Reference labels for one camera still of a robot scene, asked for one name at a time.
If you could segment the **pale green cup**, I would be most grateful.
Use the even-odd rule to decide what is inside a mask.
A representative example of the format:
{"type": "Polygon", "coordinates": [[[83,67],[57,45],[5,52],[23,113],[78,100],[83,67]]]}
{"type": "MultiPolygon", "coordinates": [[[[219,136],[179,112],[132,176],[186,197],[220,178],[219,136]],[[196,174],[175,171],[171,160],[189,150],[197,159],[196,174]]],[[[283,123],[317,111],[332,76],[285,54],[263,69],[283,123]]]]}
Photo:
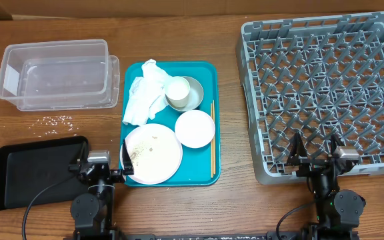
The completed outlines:
{"type": "Polygon", "coordinates": [[[190,84],[184,77],[170,77],[165,83],[165,95],[174,107],[186,106],[189,92],[190,84]]]}

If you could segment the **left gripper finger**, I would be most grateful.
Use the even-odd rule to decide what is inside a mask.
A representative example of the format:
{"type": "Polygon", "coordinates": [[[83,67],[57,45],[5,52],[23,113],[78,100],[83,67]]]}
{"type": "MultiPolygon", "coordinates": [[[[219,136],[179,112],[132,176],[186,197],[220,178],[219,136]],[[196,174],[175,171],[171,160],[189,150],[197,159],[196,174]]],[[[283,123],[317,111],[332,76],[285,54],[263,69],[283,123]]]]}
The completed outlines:
{"type": "Polygon", "coordinates": [[[81,144],[80,151],[77,155],[77,162],[86,161],[88,156],[88,142],[84,141],[81,144]]]}
{"type": "Polygon", "coordinates": [[[127,144],[125,140],[123,140],[122,144],[122,163],[123,163],[123,174],[124,175],[133,175],[134,174],[134,168],[131,161],[131,158],[127,151],[127,144]]]}

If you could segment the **grey small plate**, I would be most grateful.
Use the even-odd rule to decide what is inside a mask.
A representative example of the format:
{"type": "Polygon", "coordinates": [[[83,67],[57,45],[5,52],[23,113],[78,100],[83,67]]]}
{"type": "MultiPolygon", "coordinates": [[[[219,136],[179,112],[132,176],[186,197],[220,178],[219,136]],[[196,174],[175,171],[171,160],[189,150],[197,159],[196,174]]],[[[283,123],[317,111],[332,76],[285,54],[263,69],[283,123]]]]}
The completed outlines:
{"type": "Polygon", "coordinates": [[[200,106],[200,104],[202,103],[204,97],[203,86],[200,84],[200,82],[198,82],[198,80],[188,76],[183,76],[183,78],[185,78],[190,85],[190,92],[186,106],[176,107],[174,106],[174,104],[172,104],[169,98],[166,97],[169,106],[178,112],[186,112],[197,109],[198,106],[200,106]]]}

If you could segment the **scattered rice grains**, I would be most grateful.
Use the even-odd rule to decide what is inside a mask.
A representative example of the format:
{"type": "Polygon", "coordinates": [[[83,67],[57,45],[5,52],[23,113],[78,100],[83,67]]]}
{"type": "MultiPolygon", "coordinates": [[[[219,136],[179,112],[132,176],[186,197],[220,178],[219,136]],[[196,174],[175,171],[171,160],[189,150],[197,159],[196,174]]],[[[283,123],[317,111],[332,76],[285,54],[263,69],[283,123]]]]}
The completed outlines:
{"type": "Polygon", "coordinates": [[[48,138],[60,136],[77,136],[79,130],[69,115],[44,116],[36,119],[27,127],[34,137],[48,138]]]}

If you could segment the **grey dish rack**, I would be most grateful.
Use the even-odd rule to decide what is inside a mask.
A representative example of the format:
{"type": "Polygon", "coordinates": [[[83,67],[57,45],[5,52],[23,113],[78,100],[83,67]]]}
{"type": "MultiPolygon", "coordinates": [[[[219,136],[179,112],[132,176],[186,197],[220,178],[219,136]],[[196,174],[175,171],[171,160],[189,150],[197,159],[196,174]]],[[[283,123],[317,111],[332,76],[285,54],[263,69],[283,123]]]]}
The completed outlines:
{"type": "Polygon", "coordinates": [[[295,133],[310,157],[336,135],[359,153],[352,174],[384,174],[384,11],[247,22],[236,54],[258,182],[299,180],[295,133]]]}

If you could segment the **clear plastic bin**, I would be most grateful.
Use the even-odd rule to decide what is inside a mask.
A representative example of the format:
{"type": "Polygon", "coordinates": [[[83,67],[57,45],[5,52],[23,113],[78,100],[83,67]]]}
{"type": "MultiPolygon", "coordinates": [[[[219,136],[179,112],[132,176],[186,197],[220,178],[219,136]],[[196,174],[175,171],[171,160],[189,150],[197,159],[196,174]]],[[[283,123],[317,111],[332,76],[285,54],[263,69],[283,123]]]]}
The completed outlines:
{"type": "Polygon", "coordinates": [[[103,39],[9,45],[0,67],[0,99],[20,111],[112,108],[119,86],[119,59],[103,39]]]}

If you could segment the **white napkin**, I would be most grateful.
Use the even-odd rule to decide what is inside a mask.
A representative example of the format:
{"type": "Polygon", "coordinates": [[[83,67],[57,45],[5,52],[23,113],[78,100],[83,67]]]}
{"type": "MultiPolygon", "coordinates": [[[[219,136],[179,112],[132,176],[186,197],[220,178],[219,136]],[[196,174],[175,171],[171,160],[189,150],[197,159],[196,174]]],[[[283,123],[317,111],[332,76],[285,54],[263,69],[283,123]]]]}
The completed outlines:
{"type": "Polygon", "coordinates": [[[136,77],[129,90],[123,124],[142,126],[153,120],[166,106],[165,84],[171,76],[150,59],[141,66],[143,76],[136,77]]]}

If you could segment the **black plastic tray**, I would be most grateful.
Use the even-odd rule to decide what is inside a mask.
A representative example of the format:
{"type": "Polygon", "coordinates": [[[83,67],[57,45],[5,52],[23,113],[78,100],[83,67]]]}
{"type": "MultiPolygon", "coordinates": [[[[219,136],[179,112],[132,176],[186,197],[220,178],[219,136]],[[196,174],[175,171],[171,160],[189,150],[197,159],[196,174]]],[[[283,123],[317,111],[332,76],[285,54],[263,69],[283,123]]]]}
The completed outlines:
{"type": "Polygon", "coordinates": [[[44,188],[70,178],[68,165],[84,141],[76,136],[1,147],[0,211],[26,207],[44,188]]]}

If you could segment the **pink bowl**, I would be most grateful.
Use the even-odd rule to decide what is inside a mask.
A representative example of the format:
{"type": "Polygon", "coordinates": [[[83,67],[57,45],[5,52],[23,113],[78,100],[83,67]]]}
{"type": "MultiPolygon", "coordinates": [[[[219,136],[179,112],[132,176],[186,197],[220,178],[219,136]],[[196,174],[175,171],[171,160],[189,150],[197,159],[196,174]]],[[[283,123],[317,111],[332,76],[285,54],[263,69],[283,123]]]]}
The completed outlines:
{"type": "Polygon", "coordinates": [[[215,123],[204,111],[186,111],[175,123],[175,134],[184,146],[198,149],[208,145],[214,138],[215,123]]]}

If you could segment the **teal serving tray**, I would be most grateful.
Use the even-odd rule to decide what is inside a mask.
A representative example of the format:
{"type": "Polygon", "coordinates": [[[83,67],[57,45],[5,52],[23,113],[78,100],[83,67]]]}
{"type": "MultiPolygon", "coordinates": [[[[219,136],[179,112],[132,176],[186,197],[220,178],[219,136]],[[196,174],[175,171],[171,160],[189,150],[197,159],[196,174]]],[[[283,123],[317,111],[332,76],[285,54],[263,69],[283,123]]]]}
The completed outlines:
{"type": "MultiPolygon", "coordinates": [[[[129,90],[136,77],[142,77],[141,69],[143,62],[132,64],[125,72],[124,94],[123,94],[123,114],[127,106],[129,98],[129,90]]],[[[220,146],[220,117],[219,117],[219,92],[218,92],[218,76],[216,68],[206,61],[167,61],[157,62],[157,66],[165,70],[171,76],[192,77],[200,82],[203,87],[203,101],[198,110],[207,114],[211,113],[211,104],[215,102],[215,175],[211,178],[211,150],[210,144],[199,149],[183,147],[182,162],[176,173],[168,180],[156,185],[144,185],[132,180],[128,177],[126,185],[131,187],[185,187],[185,186],[207,186],[214,184],[221,174],[221,146],[220,146]]],[[[153,120],[147,123],[162,124],[171,130],[175,130],[175,122],[181,112],[167,106],[164,110],[158,112],[153,120]]],[[[123,140],[137,126],[121,124],[121,140],[123,140]]]]}

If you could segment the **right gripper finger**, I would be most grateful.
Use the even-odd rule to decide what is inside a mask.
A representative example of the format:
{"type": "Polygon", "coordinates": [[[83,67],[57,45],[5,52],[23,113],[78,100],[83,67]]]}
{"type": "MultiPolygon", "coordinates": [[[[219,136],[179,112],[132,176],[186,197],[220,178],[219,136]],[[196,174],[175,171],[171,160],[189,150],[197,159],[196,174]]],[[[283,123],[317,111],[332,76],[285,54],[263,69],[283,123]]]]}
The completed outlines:
{"type": "Polygon", "coordinates": [[[304,164],[307,160],[307,151],[299,132],[296,132],[290,139],[290,145],[291,149],[287,158],[287,164],[292,166],[304,164]]]}
{"type": "Polygon", "coordinates": [[[335,151],[338,147],[342,147],[345,144],[341,141],[338,134],[334,133],[330,136],[330,154],[332,157],[335,156],[335,151]]]}

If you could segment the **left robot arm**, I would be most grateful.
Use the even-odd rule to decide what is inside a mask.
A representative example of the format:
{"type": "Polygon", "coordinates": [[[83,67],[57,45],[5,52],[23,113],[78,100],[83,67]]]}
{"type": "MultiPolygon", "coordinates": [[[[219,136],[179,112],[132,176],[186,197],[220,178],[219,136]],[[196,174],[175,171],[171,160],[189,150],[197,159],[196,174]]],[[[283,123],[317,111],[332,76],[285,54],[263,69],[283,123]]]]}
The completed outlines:
{"type": "Polygon", "coordinates": [[[71,204],[71,216],[75,222],[74,239],[126,239],[126,235],[113,224],[115,184],[126,182],[126,176],[134,174],[134,167],[122,146],[120,169],[111,169],[108,150],[91,151],[84,143],[68,170],[84,185],[87,192],[77,196],[71,204]]]}

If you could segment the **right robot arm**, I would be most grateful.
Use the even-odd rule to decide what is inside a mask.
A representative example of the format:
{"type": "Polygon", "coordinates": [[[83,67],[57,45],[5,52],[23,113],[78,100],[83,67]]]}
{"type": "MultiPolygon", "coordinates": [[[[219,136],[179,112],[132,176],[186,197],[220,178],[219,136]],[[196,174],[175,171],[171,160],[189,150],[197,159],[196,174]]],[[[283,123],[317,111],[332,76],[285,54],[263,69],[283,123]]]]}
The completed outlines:
{"type": "Polygon", "coordinates": [[[352,190],[341,190],[337,177],[349,172],[359,162],[354,147],[346,146],[337,135],[330,139],[330,153],[324,159],[309,157],[301,134],[291,138],[287,164],[298,166],[296,175],[305,177],[313,201],[290,210],[279,220],[276,235],[281,239],[281,223],[291,214],[314,205],[317,222],[307,223],[291,239],[358,239],[354,231],[366,206],[366,200],[352,190]]]}

